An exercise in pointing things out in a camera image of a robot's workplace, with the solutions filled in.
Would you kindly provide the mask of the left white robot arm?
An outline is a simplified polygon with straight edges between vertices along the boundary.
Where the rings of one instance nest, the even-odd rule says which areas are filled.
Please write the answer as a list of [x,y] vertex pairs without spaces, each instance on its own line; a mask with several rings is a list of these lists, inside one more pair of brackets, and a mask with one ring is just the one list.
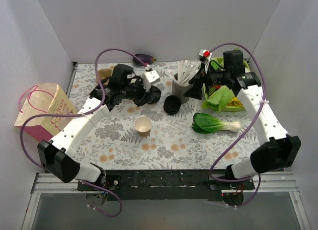
[[161,90],[155,83],[159,80],[157,71],[150,67],[138,76],[131,66],[116,65],[112,75],[102,80],[102,86],[96,86],[90,93],[80,116],[73,118],[49,141],[42,140],[38,144],[44,169],[63,183],[84,180],[94,190],[101,190],[106,185],[106,171],[93,163],[75,161],[76,150],[95,125],[123,99],[132,100],[138,107],[157,103]]

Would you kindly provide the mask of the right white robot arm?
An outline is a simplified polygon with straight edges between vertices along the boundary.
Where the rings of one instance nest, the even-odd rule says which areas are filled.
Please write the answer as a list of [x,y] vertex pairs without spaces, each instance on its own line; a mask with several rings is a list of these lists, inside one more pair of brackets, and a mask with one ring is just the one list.
[[265,82],[256,73],[246,72],[243,53],[240,50],[223,53],[224,66],[216,71],[211,66],[212,53],[200,50],[197,59],[201,62],[199,71],[190,81],[192,87],[186,97],[201,99],[203,85],[225,85],[243,104],[252,119],[250,126],[258,134],[260,147],[250,157],[226,168],[224,181],[231,188],[238,188],[243,181],[257,174],[291,167],[301,147],[298,136],[291,136],[280,124],[266,99]]

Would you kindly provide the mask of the stack of black lids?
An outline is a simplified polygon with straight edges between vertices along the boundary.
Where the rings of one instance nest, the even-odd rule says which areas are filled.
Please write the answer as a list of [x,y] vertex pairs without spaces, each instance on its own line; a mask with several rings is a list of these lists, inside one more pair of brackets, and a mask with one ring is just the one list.
[[169,114],[169,115],[174,115],[179,112],[181,107],[181,100],[175,96],[175,95],[170,95],[168,96],[163,105],[164,111]]

